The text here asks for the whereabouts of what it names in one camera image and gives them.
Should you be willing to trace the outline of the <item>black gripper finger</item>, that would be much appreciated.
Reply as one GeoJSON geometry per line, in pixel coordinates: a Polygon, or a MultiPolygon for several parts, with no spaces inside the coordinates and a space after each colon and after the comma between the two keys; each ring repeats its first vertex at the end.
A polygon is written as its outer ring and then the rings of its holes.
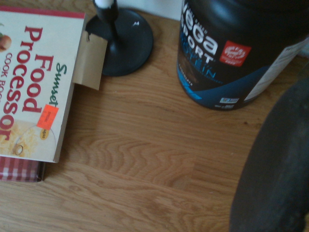
{"type": "Polygon", "coordinates": [[[301,232],[309,212],[309,80],[274,105],[244,165],[231,232],[301,232]]]}

